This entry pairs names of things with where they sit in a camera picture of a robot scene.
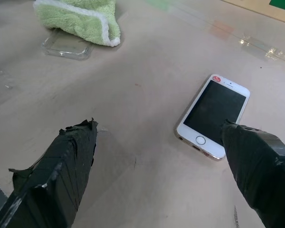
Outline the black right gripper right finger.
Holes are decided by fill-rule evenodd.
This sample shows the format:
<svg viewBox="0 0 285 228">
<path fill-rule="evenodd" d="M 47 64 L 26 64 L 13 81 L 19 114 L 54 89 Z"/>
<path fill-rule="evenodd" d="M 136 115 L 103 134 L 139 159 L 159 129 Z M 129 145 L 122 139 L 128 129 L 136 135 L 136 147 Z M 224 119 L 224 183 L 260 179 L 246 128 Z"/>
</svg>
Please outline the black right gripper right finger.
<svg viewBox="0 0 285 228">
<path fill-rule="evenodd" d="M 266 228 L 285 228 L 285 144 L 226 120 L 221 141 L 238 189 Z"/>
</svg>

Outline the green fluffy towel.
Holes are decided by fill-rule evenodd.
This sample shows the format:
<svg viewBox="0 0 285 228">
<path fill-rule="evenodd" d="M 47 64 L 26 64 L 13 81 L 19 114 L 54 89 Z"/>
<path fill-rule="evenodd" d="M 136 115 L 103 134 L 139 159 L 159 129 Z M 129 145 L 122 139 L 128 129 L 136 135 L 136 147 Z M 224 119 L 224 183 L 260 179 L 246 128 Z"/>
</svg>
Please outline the green fluffy towel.
<svg viewBox="0 0 285 228">
<path fill-rule="evenodd" d="M 115 18 L 116 0 L 35 0 L 41 24 L 61 29 L 94 44 L 116 47 L 120 28 Z"/>
</svg>

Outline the clear plastic phone case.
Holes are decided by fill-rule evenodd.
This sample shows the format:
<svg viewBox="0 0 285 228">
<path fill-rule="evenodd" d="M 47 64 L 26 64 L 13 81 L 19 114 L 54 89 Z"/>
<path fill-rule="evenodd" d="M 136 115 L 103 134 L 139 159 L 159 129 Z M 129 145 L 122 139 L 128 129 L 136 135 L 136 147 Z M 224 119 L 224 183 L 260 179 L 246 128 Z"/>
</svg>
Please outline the clear plastic phone case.
<svg viewBox="0 0 285 228">
<path fill-rule="evenodd" d="M 80 37 L 56 28 L 42 43 L 41 48 L 46 55 L 81 61 L 90 57 L 94 45 Z"/>
</svg>

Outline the white smartphone with black screen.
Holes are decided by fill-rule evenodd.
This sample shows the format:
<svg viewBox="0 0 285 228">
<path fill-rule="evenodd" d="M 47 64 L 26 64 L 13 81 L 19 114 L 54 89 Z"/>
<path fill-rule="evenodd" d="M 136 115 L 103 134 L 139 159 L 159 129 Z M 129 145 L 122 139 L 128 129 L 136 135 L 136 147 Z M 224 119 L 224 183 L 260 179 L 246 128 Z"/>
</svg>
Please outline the white smartphone with black screen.
<svg viewBox="0 0 285 228">
<path fill-rule="evenodd" d="M 223 159 L 221 126 L 225 120 L 239 123 L 249 97 L 247 88 L 210 75 L 176 125 L 176 137 L 214 160 Z"/>
</svg>

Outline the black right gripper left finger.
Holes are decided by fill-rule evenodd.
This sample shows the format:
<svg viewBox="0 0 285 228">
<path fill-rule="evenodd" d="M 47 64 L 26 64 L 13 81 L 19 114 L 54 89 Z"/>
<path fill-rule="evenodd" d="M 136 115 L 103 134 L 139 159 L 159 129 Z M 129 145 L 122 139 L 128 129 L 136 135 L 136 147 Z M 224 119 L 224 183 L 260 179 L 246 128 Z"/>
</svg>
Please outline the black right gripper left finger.
<svg viewBox="0 0 285 228">
<path fill-rule="evenodd" d="M 71 228 L 94 162 L 98 123 L 61 129 L 29 168 L 10 169 L 14 190 L 0 209 L 0 228 Z"/>
</svg>

